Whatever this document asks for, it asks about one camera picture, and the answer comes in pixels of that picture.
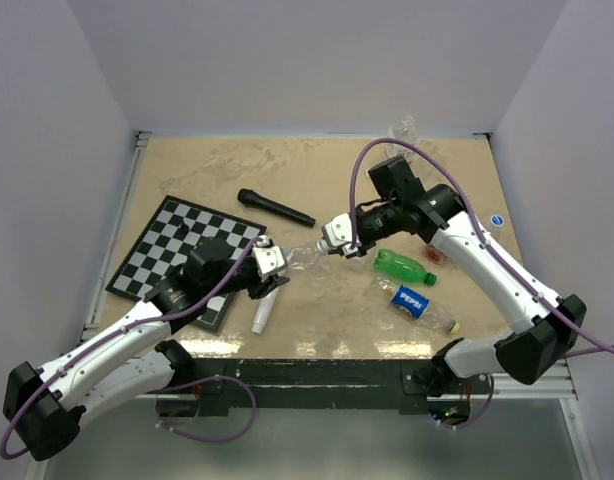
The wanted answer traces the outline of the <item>white label tea bottle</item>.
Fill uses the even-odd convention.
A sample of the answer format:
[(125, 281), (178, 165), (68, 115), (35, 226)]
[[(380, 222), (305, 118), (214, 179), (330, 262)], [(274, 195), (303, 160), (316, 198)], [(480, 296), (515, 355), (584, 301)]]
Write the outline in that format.
[[(420, 135), (413, 116), (405, 115), (401, 120), (395, 122), (389, 128), (387, 137), (392, 140), (400, 140), (408, 144), (416, 145)], [(383, 159), (388, 160), (396, 156), (402, 156), (406, 159), (408, 164), (411, 164), (415, 153), (399, 144), (386, 144), (383, 150)]]

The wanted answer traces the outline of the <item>blue Pocari Sweat cap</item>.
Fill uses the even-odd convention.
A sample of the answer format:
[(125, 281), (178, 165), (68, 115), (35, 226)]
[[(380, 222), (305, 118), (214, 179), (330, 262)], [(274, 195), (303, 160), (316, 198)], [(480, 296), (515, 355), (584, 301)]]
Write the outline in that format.
[(504, 225), (504, 218), (500, 215), (492, 215), (489, 222), (490, 225), (495, 228), (502, 228)]

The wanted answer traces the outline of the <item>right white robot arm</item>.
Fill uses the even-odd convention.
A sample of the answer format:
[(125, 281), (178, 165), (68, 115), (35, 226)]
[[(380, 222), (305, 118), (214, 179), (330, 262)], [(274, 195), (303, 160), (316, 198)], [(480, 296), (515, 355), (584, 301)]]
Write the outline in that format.
[(446, 393), (468, 377), (506, 373), (531, 385), (575, 344), (587, 312), (575, 294), (564, 297), (529, 274), (477, 221), (449, 186), (424, 189), (402, 157), (370, 170), (378, 206), (334, 217), (322, 228), (321, 249), (347, 258), (363, 256), (396, 233), (419, 236), (461, 268), (502, 313), (507, 336), (458, 339), (433, 358), (432, 379)]

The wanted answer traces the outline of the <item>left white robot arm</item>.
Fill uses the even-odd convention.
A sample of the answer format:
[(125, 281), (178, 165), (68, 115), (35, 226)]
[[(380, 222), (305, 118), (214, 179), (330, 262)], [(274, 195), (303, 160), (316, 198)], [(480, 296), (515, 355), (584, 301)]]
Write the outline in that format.
[(222, 239), (200, 241), (110, 327), (40, 367), (23, 362), (12, 369), (1, 457), (47, 460), (86, 423), (120, 404), (151, 391), (187, 390), (194, 380), (193, 360), (171, 335), (217, 296), (245, 291), (259, 300), (289, 281), (285, 252), (269, 237), (250, 240), (238, 258), (233, 252)]

